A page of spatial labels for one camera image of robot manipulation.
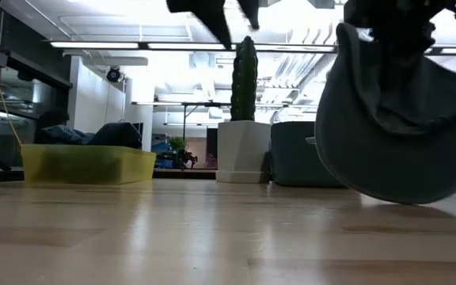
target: wooden floor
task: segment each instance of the wooden floor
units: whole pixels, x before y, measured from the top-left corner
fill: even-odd
[[[0,285],[453,284],[456,196],[154,180],[0,184]]]

